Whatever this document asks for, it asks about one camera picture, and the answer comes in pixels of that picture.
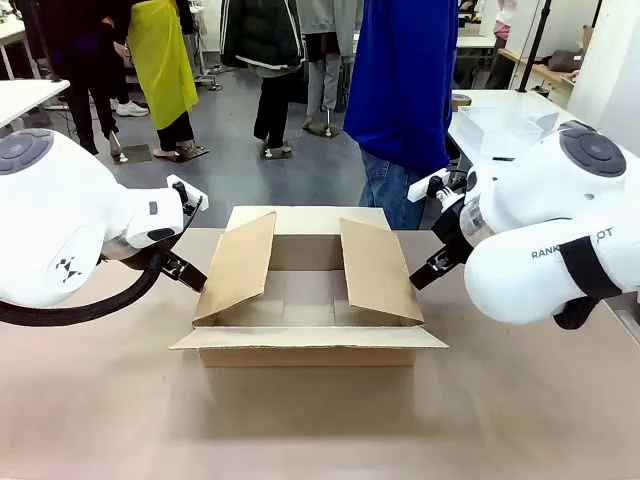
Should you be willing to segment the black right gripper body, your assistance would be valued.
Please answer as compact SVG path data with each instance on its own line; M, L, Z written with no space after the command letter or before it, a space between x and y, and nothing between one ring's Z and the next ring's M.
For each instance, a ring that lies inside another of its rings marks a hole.
M473 246L465 238L460 226L463 207L464 200L457 200L446 208L433 224L432 232L443 244L435 254L436 265L465 264L473 250Z

